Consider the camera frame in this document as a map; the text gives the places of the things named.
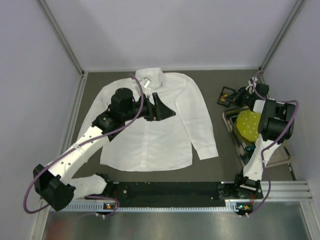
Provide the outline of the white button-up shirt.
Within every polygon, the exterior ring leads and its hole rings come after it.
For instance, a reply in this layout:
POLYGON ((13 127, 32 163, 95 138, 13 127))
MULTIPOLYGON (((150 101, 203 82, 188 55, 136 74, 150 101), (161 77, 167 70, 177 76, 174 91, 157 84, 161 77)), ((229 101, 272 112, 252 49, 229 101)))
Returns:
POLYGON ((191 77, 159 67, 137 70, 135 77, 148 79, 146 92, 157 93, 176 115, 137 119, 102 148, 102 165, 127 172, 171 171, 192 165, 193 150, 200 160, 219 155, 205 100, 191 77))

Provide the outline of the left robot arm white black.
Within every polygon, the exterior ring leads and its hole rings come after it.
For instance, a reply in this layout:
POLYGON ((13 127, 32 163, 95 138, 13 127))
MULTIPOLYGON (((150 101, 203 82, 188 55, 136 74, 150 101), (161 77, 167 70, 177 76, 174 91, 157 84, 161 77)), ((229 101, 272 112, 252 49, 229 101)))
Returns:
POLYGON ((94 174, 84 179, 74 179, 73 176, 97 150, 138 118, 152 122, 176 115, 156 92, 152 93, 152 97, 153 102, 142 93, 135 100, 132 90, 117 89, 107 110, 95 118, 79 140, 58 159, 33 169, 35 192, 56 211, 64 209, 74 199, 102 193, 107 182, 100 175, 94 174))

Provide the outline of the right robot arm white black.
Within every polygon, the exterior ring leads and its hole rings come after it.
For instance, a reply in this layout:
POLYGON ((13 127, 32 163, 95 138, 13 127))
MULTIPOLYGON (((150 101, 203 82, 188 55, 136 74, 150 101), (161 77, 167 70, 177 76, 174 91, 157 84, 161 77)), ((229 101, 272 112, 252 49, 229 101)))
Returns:
POLYGON ((218 99, 222 106, 248 108, 247 118, 243 122, 237 118, 235 125, 244 139, 255 144, 248 163, 236 174, 234 181, 234 190, 245 196, 261 195, 261 180, 268 162, 294 131, 298 103, 268 99, 269 89, 263 83, 238 90, 225 86, 218 99))

